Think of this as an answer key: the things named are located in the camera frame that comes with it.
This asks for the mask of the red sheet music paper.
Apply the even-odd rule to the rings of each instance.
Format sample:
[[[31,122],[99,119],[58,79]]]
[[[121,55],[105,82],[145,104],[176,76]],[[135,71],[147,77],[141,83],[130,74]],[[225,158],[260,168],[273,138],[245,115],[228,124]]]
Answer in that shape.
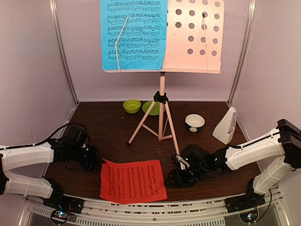
[[[159,160],[114,163],[105,160],[100,175],[100,198],[118,204],[167,199]]]

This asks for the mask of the blue sheet music paper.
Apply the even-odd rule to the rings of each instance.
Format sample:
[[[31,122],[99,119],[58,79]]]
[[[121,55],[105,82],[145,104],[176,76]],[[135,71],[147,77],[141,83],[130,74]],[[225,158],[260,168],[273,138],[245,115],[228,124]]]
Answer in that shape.
[[[167,12],[166,0],[102,0],[102,69],[162,69]]]

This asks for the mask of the pink music stand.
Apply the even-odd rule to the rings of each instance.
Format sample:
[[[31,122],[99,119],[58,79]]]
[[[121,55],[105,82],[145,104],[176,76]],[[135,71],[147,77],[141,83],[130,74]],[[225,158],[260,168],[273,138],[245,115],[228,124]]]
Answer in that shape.
[[[104,70],[108,73],[159,72],[160,89],[153,103],[159,103],[159,126],[155,136],[166,139],[166,127],[173,127],[165,94],[165,74],[221,72],[225,3],[222,0],[167,0],[166,53],[160,70]]]

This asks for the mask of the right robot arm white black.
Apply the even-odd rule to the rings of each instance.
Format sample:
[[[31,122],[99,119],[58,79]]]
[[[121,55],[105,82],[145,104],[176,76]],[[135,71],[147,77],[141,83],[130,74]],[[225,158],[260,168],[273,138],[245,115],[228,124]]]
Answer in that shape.
[[[227,145],[209,153],[199,145],[186,146],[181,154],[172,156],[176,167],[166,184],[188,187],[204,175],[222,175],[250,163],[274,156],[274,161],[248,183],[241,204],[250,208],[289,171],[301,167],[301,130],[286,119],[265,135],[239,145]]]

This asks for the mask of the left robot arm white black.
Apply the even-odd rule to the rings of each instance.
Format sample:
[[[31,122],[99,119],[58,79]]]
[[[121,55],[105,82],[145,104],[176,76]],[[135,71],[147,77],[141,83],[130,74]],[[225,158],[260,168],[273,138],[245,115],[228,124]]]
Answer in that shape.
[[[67,135],[48,138],[33,144],[0,147],[0,193],[22,194],[49,199],[57,209],[67,206],[68,200],[62,187],[53,179],[32,178],[13,173],[13,169],[42,164],[73,161],[86,172],[104,164],[97,148],[91,145],[87,127],[80,123],[69,123]]]

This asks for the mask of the white and navy bowl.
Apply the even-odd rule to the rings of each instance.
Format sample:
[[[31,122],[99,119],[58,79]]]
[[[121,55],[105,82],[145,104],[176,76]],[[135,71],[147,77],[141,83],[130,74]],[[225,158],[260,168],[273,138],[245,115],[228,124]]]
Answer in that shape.
[[[205,125],[205,119],[198,114],[189,114],[185,118],[185,128],[192,133],[200,132]]]

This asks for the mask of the lime green bowl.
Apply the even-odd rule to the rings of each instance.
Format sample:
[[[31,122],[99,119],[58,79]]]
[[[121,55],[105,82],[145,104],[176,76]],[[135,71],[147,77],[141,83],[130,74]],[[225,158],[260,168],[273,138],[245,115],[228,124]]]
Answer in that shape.
[[[137,99],[130,99],[123,103],[123,108],[127,113],[137,113],[140,107],[141,102]]]

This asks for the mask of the white metronome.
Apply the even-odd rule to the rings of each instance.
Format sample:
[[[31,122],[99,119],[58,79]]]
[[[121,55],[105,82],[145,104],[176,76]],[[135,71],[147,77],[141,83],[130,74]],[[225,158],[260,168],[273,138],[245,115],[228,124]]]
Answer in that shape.
[[[213,130],[213,137],[227,145],[233,138],[237,122],[237,109],[230,107]]]

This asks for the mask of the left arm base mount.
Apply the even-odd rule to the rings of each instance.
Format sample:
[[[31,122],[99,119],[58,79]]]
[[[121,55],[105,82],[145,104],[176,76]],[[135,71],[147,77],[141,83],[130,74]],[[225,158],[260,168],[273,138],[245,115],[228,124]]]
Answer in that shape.
[[[43,204],[56,210],[61,210],[67,213],[80,214],[84,205],[84,200],[66,196],[63,190],[53,190],[49,198],[42,198]]]

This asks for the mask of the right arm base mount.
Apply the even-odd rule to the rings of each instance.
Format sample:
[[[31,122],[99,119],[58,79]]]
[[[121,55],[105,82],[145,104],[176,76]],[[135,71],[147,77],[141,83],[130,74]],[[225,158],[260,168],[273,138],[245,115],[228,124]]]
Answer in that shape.
[[[247,185],[245,194],[225,199],[228,213],[247,210],[264,204],[264,195],[255,193],[253,186],[250,183]]]

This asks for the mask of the aluminium front rail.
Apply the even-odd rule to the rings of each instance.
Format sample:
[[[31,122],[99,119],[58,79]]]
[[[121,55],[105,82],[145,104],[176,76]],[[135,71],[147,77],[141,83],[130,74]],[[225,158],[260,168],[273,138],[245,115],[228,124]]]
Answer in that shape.
[[[242,218],[258,211],[256,226],[289,226],[290,220],[278,186],[257,208],[229,213],[226,197],[121,205],[85,198],[80,214],[71,214],[67,226],[244,226]]]

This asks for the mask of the left aluminium frame post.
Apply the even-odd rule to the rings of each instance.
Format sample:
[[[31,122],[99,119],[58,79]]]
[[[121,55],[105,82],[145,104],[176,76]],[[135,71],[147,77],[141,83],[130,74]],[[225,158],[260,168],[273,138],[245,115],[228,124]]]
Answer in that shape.
[[[54,29],[55,29],[55,35],[56,35],[56,40],[58,44],[58,49],[59,49],[59,55],[63,67],[63,72],[66,77],[67,85],[69,87],[73,102],[75,105],[79,104],[78,97],[76,95],[76,91],[74,88],[74,84],[71,78],[70,74],[70,69],[68,66],[67,62],[67,57],[63,45],[63,38],[62,38],[62,33],[61,33],[61,28],[60,28],[60,22],[59,22],[59,14],[57,11],[57,1],[56,0],[49,0],[49,6],[50,6],[50,13],[52,16],[53,24],[54,24]]]

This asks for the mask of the aluminium frame post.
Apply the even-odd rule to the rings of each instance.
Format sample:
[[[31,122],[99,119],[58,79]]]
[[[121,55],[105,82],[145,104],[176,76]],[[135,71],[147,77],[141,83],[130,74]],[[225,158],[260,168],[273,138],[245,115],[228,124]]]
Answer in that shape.
[[[235,72],[235,78],[234,78],[234,81],[232,84],[230,96],[227,101],[228,106],[230,106],[230,107],[235,106],[235,101],[238,97],[238,93],[239,93],[241,83],[243,80],[243,76],[245,73],[245,69],[246,69],[246,65],[247,65],[247,54],[251,47],[251,42],[252,42],[252,38],[253,38],[257,4],[258,4],[257,0],[249,1],[247,19],[246,19],[246,27],[245,27],[245,33],[244,33],[242,47],[241,47],[241,51],[240,51],[239,61],[238,61],[237,69]]]
[[[56,35],[56,40],[58,44],[58,49],[59,49],[59,55],[63,67],[63,72],[66,77],[67,85],[69,87],[73,102],[75,105],[79,104],[78,97],[76,95],[76,91],[74,88],[74,84],[71,78],[70,74],[70,69],[68,66],[67,62],[67,57],[63,45],[63,38],[62,38],[62,33],[61,33],[61,28],[60,28],[60,22],[59,22],[59,14],[57,11],[57,1],[56,0],[49,0],[49,6],[50,6],[50,13],[52,16],[53,24],[54,24],[54,29],[55,29],[55,35]]]

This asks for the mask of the right aluminium frame post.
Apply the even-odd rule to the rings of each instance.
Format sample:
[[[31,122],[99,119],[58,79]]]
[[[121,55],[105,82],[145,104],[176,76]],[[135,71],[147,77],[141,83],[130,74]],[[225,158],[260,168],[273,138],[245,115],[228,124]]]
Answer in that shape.
[[[241,51],[240,51],[239,61],[238,61],[237,69],[235,72],[235,78],[234,78],[234,81],[232,84],[230,96],[227,101],[228,106],[230,106],[230,107],[235,106],[235,101],[238,97],[238,93],[239,93],[241,83],[243,80],[243,76],[245,73],[245,69],[246,69],[246,65],[247,65],[247,54],[251,47],[251,42],[252,42],[252,38],[253,38],[257,4],[258,4],[257,0],[249,1],[247,19],[246,19],[246,27],[245,27],[245,33],[244,33],[242,47],[241,47]]]

